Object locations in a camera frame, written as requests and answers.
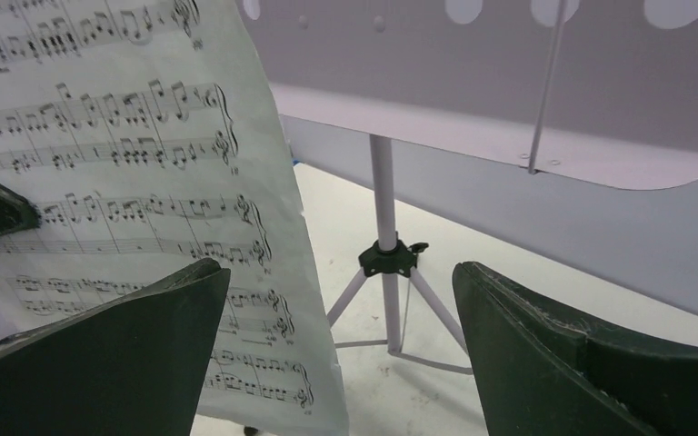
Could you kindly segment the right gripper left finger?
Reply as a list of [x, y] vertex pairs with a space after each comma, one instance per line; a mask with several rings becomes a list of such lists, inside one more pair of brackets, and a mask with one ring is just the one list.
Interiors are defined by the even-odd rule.
[[0, 435], [187, 435], [230, 271], [204, 259], [0, 340]]

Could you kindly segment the lilac perforated music stand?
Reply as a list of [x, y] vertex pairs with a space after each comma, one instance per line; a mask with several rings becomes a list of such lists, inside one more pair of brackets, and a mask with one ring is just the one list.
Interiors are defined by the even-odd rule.
[[479, 260], [698, 346], [698, 1], [242, 1], [297, 154], [508, 243]]

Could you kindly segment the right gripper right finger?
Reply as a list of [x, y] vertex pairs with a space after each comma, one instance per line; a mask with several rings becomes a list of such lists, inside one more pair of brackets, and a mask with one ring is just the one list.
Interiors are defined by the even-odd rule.
[[492, 435], [698, 436], [698, 346], [459, 263], [454, 298]]

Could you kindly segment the sheet music page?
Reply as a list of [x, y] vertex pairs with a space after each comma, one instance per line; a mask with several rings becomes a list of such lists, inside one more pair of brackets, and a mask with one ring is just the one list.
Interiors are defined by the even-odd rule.
[[349, 432], [289, 147], [233, 1], [0, 1], [0, 183], [39, 228], [0, 237], [20, 330], [196, 260], [231, 271], [199, 411]]

